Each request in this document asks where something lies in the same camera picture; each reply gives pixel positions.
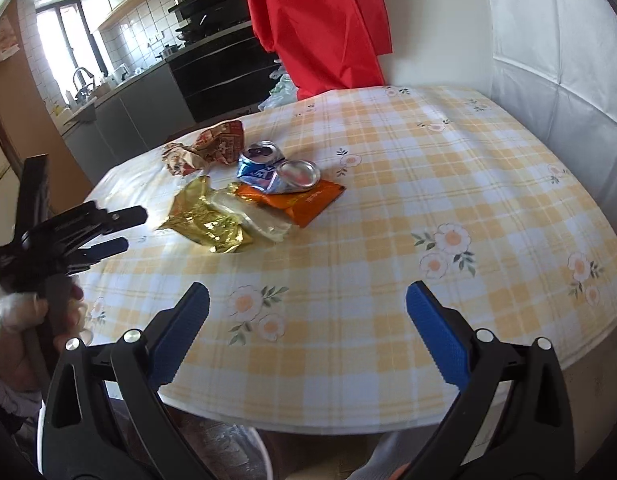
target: window frame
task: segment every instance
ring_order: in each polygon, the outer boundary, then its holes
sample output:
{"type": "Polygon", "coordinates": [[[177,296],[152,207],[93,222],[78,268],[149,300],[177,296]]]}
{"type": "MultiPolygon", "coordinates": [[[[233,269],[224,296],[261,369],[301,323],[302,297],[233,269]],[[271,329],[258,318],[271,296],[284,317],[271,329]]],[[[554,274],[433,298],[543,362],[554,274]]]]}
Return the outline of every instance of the window frame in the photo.
{"type": "MultiPolygon", "coordinates": [[[[88,23],[86,23],[86,16],[84,15],[84,9],[82,8],[82,0],[61,0],[60,2],[53,2],[51,4],[47,4],[47,5],[44,5],[44,6],[41,6],[35,9],[35,15],[39,14],[40,12],[45,12],[46,10],[55,10],[55,14],[58,17],[58,22],[60,23],[60,29],[62,31],[62,36],[64,36],[64,44],[66,44],[66,49],[68,50],[70,59],[73,61],[75,70],[77,70],[79,68],[79,65],[77,64],[77,59],[75,57],[75,53],[73,52],[73,47],[71,46],[70,41],[68,40],[68,34],[66,33],[66,27],[64,26],[64,20],[62,19],[62,15],[60,12],[60,9],[62,7],[69,7],[72,5],[77,5],[77,12],[79,13],[79,17],[82,20],[82,25],[84,26],[84,31],[86,33],[86,37],[88,38],[88,43],[91,45],[93,56],[95,56],[95,60],[97,62],[97,65],[100,71],[104,74],[104,77],[106,77],[109,75],[109,72],[108,72],[108,69],[106,68],[106,64],[104,63],[104,58],[102,57],[102,53],[100,52],[99,47],[97,46],[97,43],[95,43],[95,38],[93,37],[93,35],[91,34],[91,31],[88,28],[88,23]]],[[[77,73],[77,77],[79,79],[79,82],[82,84],[82,86],[85,86],[86,80],[84,79],[84,76],[82,75],[81,72],[77,73]]]]}

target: plaid tablecloth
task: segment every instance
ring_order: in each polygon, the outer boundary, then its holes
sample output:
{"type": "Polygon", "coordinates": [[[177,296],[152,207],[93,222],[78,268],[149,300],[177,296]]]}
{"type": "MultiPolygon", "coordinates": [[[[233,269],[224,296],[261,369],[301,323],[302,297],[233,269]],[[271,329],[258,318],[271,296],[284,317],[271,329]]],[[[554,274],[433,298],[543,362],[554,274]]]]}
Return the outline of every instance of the plaid tablecloth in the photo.
{"type": "MultiPolygon", "coordinates": [[[[194,281],[210,316],[165,402],[280,431],[386,431],[441,420],[445,384],[405,313],[424,280],[504,341],[550,338],[566,367],[617,324],[617,238],[592,198],[530,132],[481,94],[447,88],[332,91],[242,118],[347,187],[272,248],[210,254],[156,231],[181,184],[153,150],[90,198],[141,204],[130,250],[80,281],[95,343],[143,328],[194,281]]],[[[185,136],[191,142],[195,134],[185,136]]],[[[215,166],[215,188],[235,168],[215,166]]]]}

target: window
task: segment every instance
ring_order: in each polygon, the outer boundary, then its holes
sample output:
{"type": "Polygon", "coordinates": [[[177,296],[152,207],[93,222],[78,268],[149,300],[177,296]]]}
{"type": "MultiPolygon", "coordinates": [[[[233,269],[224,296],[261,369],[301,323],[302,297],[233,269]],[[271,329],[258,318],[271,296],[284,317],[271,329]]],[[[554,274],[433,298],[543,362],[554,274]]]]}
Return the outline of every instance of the window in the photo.
{"type": "Polygon", "coordinates": [[[73,74],[78,67],[87,69],[96,77],[108,70],[95,39],[88,31],[82,4],[79,0],[65,0],[37,9],[37,27],[42,40],[44,54],[53,77],[60,86],[66,100],[66,91],[75,95],[82,86],[91,80],[82,72],[73,74]]]}

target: tiled wall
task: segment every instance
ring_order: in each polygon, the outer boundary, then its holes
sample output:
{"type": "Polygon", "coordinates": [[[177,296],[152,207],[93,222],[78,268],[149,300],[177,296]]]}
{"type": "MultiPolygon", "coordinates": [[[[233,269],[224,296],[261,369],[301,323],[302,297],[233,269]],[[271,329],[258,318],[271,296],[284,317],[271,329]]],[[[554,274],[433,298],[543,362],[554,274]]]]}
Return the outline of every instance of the tiled wall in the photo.
{"type": "Polygon", "coordinates": [[[147,0],[115,25],[101,31],[104,46],[115,68],[121,63],[125,63],[131,73],[138,67],[148,68],[160,60],[156,55],[162,52],[164,45],[184,44],[176,39],[178,32],[175,29],[179,28],[177,18],[168,13],[174,5],[173,0],[147,0]],[[154,38],[161,32],[164,38],[155,41],[154,38]]]}
{"type": "Polygon", "coordinates": [[[33,79],[40,92],[41,98],[46,103],[46,109],[50,113],[55,104],[61,107],[66,105],[60,92],[60,86],[50,71],[50,66],[44,54],[42,40],[37,29],[34,0],[17,0],[17,13],[20,20],[20,31],[26,58],[31,68],[33,79]]]}

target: gold foil wrapper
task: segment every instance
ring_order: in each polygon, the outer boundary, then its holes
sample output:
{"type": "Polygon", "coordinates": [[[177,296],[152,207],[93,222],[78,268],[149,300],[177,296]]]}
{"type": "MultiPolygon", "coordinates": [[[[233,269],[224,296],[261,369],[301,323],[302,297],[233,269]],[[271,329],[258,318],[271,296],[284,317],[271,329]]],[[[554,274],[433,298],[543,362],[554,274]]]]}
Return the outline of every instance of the gold foil wrapper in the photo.
{"type": "Polygon", "coordinates": [[[215,190],[210,178],[202,176],[190,182],[173,199],[168,220],[158,229],[172,229],[212,253],[231,253],[252,243],[237,216],[219,212],[210,205],[215,190]]]}

